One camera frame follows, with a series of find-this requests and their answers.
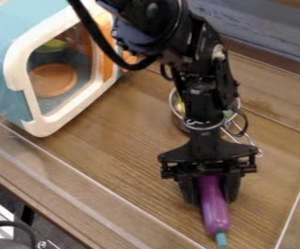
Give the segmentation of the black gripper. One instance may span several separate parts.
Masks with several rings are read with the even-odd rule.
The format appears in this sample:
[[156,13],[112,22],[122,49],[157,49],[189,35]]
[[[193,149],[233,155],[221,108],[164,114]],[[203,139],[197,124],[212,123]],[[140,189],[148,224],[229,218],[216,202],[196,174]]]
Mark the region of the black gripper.
[[224,175],[225,201],[233,203],[239,197],[241,175],[257,171],[259,149],[223,139],[217,130],[192,132],[191,140],[179,148],[159,156],[161,176],[179,182],[184,201],[200,203],[199,185],[195,177]]

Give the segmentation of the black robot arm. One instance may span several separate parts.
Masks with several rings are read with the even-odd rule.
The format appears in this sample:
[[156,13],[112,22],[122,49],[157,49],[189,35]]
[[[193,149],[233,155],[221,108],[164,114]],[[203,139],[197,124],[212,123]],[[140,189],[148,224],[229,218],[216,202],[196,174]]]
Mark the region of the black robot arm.
[[239,196],[241,177],[257,170],[253,145],[224,140],[225,111],[236,111],[239,83],[232,77],[221,35],[193,14],[187,0],[97,0],[114,16],[114,38],[125,50],[157,56],[172,71],[185,106],[183,125],[191,140],[159,156],[163,177],[179,182],[187,202],[201,198],[197,179],[220,177],[227,202]]

